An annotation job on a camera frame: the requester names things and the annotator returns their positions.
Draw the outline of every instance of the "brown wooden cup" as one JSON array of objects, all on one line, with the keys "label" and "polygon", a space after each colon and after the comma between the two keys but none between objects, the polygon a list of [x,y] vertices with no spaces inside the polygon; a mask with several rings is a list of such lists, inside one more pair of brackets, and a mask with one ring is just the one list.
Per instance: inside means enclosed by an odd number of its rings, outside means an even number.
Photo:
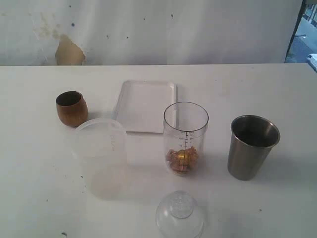
[{"label": "brown wooden cup", "polygon": [[57,114],[62,123],[77,127],[88,118],[88,108],[81,93],[69,91],[56,98]]}]

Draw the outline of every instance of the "gold wrapped candy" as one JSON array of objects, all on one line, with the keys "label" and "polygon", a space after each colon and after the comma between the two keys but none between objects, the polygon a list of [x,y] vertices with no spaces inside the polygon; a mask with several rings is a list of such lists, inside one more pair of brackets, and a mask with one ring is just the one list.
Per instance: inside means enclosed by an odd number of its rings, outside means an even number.
[{"label": "gold wrapped candy", "polygon": [[194,146],[186,150],[170,150],[166,156],[170,168],[178,175],[185,175],[192,170],[197,163],[198,154]]}]

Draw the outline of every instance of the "metal cup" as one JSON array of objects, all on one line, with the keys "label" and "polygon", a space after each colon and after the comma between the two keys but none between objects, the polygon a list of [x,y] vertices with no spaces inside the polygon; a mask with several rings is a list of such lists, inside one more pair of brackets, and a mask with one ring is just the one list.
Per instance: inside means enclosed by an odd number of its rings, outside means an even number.
[{"label": "metal cup", "polygon": [[239,180],[254,178],[280,133],[269,120],[259,116],[237,117],[231,123],[228,171]]}]

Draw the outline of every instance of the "table surface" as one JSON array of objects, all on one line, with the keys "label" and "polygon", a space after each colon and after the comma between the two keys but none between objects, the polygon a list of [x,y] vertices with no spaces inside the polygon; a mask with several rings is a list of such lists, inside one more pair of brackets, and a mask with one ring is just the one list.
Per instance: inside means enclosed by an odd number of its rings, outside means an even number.
[{"label": "table surface", "polygon": [[[1,236],[152,237],[161,199],[191,193],[203,208],[203,238],[315,237],[317,75],[306,64],[0,67]],[[130,192],[96,196],[70,151],[74,129],[59,121],[55,99],[80,91],[89,117],[109,117],[126,80],[170,81],[179,101],[210,115],[205,160],[195,174],[166,171],[161,134],[130,133]],[[227,171],[230,123],[244,114],[274,122],[280,143],[258,175]]]}]

